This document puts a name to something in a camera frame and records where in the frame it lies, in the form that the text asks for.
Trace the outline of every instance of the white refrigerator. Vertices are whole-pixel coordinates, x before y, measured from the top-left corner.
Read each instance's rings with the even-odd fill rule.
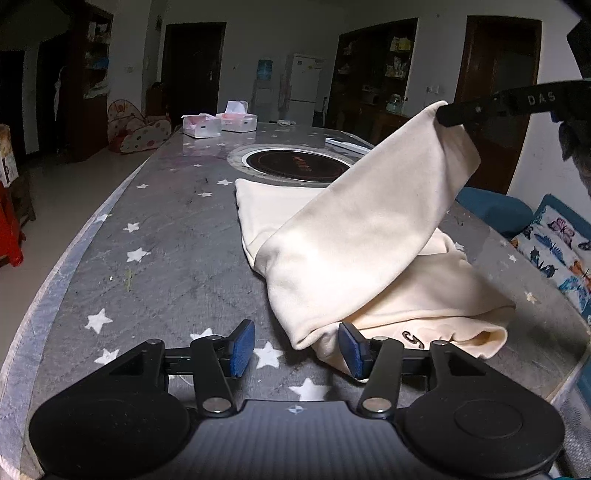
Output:
[[[324,60],[298,53],[287,57],[281,85],[280,118],[312,125]]]

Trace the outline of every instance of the tissue box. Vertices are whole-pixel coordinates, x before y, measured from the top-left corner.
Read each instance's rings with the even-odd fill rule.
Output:
[[[12,152],[10,128],[0,124],[0,181],[8,187],[17,177],[17,162]]]
[[[222,134],[222,121],[219,118],[200,113],[183,115],[183,133],[193,138],[219,137]]]
[[[228,132],[254,132],[256,130],[256,115],[248,112],[248,102],[231,100],[226,111],[216,115],[222,121],[222,130]]]

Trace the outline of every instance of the gray tablecloth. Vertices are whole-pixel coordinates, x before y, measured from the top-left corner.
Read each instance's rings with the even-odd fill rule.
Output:
[[[311,351],[294,351],[274,317],[265,283],[242,251],[233,182],[248,170],[228,162],[240,158],[236,152],[269,144],[324,150],[328,136],[351,140],[341,132],[271,124],[207,140],[177,133],[113,194],[43,287],[4,365],[0,466],[5,472],[39,476],[26,437],[28,419],[44,400],[100,362],[148,338],[161,338],[172,348],[207,333],[227,335],[244,318],[255,322],[261,350],[233,384],[239,403],[322,397],[356,403],[360,385],[321,364]],[[338,153],[351,163],[359,158]],[[542,397],[554,397],[586,351],[582,318],[498,233],[458,204],[440,227],[517,304],[509,340],[489,363]],[[169,391],[191,404],[191,380],[172,378]],[[418,395],[403,386],[400,404]]]

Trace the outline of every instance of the door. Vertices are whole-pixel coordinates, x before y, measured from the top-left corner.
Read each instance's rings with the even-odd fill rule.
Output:
[[[181,115],[217,113],[225,23],[166,26],[162,81],[174,125]]]
[[[37,138],[41,153],[55,153],[63,147],[65,124],[63,115],[56,121],[56,83],[60,70],[67,63],[70,33],[65,32],[39,44],[37,56]],[[64,95],[58,96],[57,105],[64,107]]]
[[[10,127],[12,151],[21,164],[25,159],[22,128],[22,65],[24,50],[0,51],[0,124]]]
[[[291,100],[316,103],[318,82],[324,61],[307,57],[294,57],[291,66]]]
[[[539,20],[468,17],[455,102],[535,85],[540,39]],[[529,116],[497,117],[466,126],[481,159],[468,186],[507,193],[529,121]]]

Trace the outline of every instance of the tile floor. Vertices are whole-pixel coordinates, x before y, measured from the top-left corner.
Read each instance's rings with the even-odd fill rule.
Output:
[[[113,190],[153,151],[119,155],[102,150],[65,164],[40,159],[30,168],[37,220],[23,231],[24,261],[0,268],[0,365],[37,290],[70,241]]]

